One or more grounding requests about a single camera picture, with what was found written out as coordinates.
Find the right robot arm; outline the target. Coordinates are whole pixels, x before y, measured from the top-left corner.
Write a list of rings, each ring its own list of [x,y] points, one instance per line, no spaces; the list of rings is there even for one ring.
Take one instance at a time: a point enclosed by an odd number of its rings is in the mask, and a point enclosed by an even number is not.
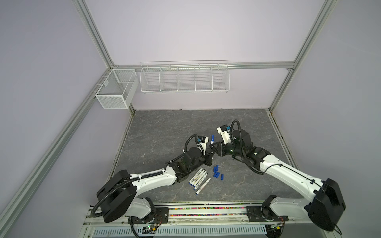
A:
[[[218,156],[230,155],[254,173],[270,175],[302,195],[301,199],[269,196],[260,209],[265,220],[287,216],[309,219],[328,232],[339,230],[337,223],[346,205],[336,181],[310,176],[282,162],[269,151],[254,146],[250,135],[243,129],[233,130],[223,125],[218,127],[217,132],[222,136],[222,141],[212,143],[210,148]]]

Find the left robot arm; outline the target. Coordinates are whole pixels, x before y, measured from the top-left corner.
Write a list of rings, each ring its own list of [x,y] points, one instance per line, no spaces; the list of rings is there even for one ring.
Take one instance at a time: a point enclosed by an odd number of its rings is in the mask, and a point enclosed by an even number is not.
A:
[[[127,170],[117,172],[96,196],[90,217],[103,217],[105,223],[113,222],[122,216],[136,217],[144,223],[152,221],[157,214],[156,207],[148,197],[139,198],[150,190],[172,186],[186,180],[202,165],[211,166],[214,152],[192,147],[160,170],[142,174],[129,174]]]

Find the white mesh box basket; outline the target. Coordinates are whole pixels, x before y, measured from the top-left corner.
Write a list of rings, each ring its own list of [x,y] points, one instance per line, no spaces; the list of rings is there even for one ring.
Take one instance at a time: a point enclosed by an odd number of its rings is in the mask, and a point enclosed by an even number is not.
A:
[[[103,109],[127,110],[138,88],[134,69],[112,69],[96,93]]]

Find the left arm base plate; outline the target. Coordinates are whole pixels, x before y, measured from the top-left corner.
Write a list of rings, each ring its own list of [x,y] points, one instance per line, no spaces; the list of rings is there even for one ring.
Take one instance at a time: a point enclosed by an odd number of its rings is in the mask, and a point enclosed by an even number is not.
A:
[[[147,216],[140,219],[138,217],[130,217],[128,223],[133,224],[167,224],[169,219],[169,208],[168,207],[158,207],[155,211],[150,212]]]

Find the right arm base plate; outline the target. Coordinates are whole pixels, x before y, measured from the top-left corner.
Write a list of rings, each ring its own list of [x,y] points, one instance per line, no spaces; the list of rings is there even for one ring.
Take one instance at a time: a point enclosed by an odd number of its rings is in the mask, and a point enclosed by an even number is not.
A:
[[[247,206],[247,216],[249,222],[286,222],[288,216],[277,216],[269,208],[262,208],[260,205]]]

